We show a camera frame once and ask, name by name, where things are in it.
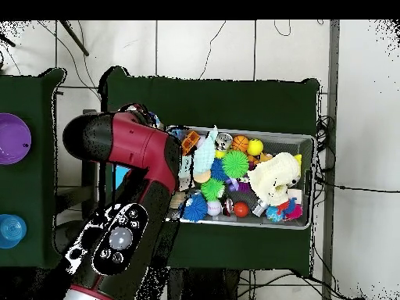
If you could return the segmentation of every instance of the blue cup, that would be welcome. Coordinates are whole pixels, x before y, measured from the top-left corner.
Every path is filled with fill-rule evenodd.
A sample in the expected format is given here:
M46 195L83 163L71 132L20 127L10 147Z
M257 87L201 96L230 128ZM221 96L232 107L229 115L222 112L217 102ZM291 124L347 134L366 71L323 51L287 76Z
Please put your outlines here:
M27 225L17 215L0 215L0 248L13 248L27 234Z

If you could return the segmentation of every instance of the gray plastic bin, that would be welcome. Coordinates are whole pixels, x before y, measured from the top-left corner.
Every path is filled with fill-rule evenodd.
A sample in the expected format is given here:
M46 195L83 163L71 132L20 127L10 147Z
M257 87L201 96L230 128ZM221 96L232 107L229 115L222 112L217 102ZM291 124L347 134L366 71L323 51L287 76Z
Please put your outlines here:
M201 128L201 127L190 127L191 130L195 130L198 134L206 135L212 129ZM250 209L249 214L244 218L237 218L233 221L220 221L213 220L209 215L204 220L200 220L197 223L208 223L208 224L222 224L226 226L243 226L243 227L272 227L272 228L284 228L284 229L295 229L303 230L306 229L312 219L312 206L313 206L313 193L315 187L315 160L316 160L316 140L312 136L303 134L275 134L269 132L257 132L257 131L243 131L243 130L225 130L218 129L218 132L225 132L230 134L232 137L236 135L244 135L248 139L258 138L264 144L264 152L269 154L277 154L280 152L288 152L292 155L302 155L302 168L301 168L301 179L293 187L302 189L302 208L303 214L300 218L290 221L280 221L274 223L266 218L266 214L263 213L261 217L257 217L252 213L252 210L256 207L258 198L254 192L246 194L241 192L229 192L229 196L235 202L246 202ZM171 209L167 215L167 221L173 218L177 214L176 210ZM180 220L181 222L190 222L189 220Z

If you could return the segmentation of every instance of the orange toy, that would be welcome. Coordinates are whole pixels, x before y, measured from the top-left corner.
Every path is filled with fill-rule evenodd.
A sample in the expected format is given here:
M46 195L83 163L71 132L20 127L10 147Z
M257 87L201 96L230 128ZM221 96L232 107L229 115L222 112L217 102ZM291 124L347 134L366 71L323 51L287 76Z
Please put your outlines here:
M237 202L234 204L234 214L237 217L246 217L248 215L248 206L245 202Z
M189 134L187 134L187 136L182 141L182 155L188 154L191 149L197 144L199 139L200 136L196 132L189 132Z
M241 151L246 153L248 147L248 139L245 136L235 136L232 145L230 146L236 151Z
M254 163L254 165L256 165L259 163L263 163L264 161L270 161L273 157L271 154L261 153L257 156L247 155L247 158L250 163Z

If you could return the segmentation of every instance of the green table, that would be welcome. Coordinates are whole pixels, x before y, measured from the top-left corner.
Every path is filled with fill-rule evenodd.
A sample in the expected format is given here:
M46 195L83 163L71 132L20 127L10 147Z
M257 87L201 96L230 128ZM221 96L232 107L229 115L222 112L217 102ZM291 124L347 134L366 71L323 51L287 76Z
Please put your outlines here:
M165 125L316 135L319 83L175 80L130 77L115 67L107 76L108 110L145 104ZM165 223L164 229L171 227ZM238 270L296 270L310 274L311 227L306 230L182 223L169 266Z
M0 214L16 214L27 224L27 235L15 248L0 249L0 266L47 268L59 261L52 247L55 214L52 105L65 74L65 70L54 69L39 77L0 76L0 113L20 117L32 136L29 154L22 161L0 166Z

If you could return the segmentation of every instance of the red ball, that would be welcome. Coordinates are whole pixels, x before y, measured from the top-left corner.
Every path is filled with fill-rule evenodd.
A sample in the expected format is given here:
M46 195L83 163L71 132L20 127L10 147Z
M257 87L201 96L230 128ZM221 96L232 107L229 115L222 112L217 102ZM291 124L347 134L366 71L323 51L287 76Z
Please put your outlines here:
M245 217L248 214L248 206L244 202L234 204L234 214L237 217Z

